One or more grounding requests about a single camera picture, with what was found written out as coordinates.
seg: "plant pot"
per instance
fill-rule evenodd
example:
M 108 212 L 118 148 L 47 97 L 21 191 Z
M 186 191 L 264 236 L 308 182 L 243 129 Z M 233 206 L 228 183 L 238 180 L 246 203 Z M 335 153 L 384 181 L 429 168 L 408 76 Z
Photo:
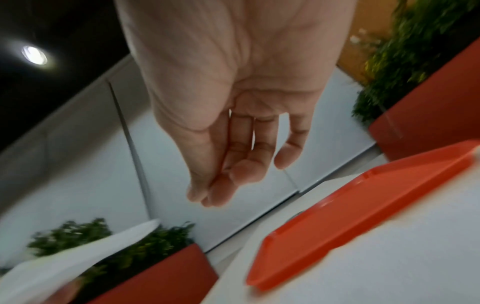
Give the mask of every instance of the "plant pot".
M 480 39 L 369 127 L 392 161 L 480 138 Z
M 89 304 L 198 304 L 217 279 L 200 247 L 192 244 Z

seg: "white napkin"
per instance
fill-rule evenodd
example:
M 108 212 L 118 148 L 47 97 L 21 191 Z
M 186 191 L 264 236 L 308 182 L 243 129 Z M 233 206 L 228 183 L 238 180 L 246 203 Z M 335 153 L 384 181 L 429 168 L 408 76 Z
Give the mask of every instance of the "white napkin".
M 101 240 L 23 262 L 0 279 L 0 304 L 38 303 L 104 258 L 154 231 L 152 220 Z

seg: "red tray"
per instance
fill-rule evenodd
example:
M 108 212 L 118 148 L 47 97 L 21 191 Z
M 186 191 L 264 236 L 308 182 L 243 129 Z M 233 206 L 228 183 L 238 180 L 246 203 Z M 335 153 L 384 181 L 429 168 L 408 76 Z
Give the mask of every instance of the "red tray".
M 246 278 L 269 290 L 379 225 L 475 162 L 467 141 L 369 170 L 268 235 Z

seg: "recessed light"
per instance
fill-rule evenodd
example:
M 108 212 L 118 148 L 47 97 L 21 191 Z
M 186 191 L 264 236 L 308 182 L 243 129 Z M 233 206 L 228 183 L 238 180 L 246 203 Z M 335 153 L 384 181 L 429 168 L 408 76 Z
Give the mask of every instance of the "recessed light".
M 36 47 L 24 46 L 21 53 L 28 61 L 36 65 L 44 65 L 48 61 L 45 53 Z

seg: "hand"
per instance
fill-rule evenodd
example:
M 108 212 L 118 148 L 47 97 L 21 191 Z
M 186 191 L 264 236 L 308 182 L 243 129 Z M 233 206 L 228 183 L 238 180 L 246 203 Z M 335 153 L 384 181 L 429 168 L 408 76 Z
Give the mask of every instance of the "hand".
M 80 281 L 74 280 L 60 288 L 42 304 L 68 304 L 75 298 L 80 290 L 80 287 Z
M 282 113 L 290 134 L 274 164 L 300 156 L 355 3 L 116 0 L 155 117 L 189 169 L 191 201 L 220 206 L 262 180 Z

